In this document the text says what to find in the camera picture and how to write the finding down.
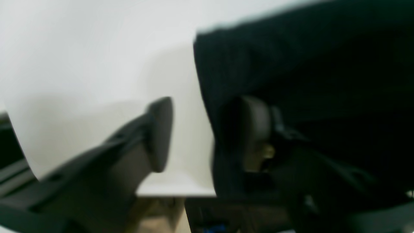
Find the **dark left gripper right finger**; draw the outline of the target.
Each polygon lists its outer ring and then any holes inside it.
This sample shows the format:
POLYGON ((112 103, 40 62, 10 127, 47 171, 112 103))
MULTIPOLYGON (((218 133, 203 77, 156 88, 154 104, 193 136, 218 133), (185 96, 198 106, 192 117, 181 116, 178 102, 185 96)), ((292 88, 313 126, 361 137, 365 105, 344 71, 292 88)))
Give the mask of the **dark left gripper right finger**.
POLYGON ((274 181, 296 233, 412 233, 413 197, 343 163, 287 127, 276 106, 240 97, 240 151, 274 181))

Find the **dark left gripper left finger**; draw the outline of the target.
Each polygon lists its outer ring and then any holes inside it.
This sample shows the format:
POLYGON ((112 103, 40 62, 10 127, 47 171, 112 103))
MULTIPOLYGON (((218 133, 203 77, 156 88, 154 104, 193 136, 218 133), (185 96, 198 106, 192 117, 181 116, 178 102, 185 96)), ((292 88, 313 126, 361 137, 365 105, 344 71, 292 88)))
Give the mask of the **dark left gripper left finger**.
POLYGON ((136 190, 169 155, 173 101, 163 97, 84 152, 1 199, 1 226, 19 233, 121 233, 136 190))

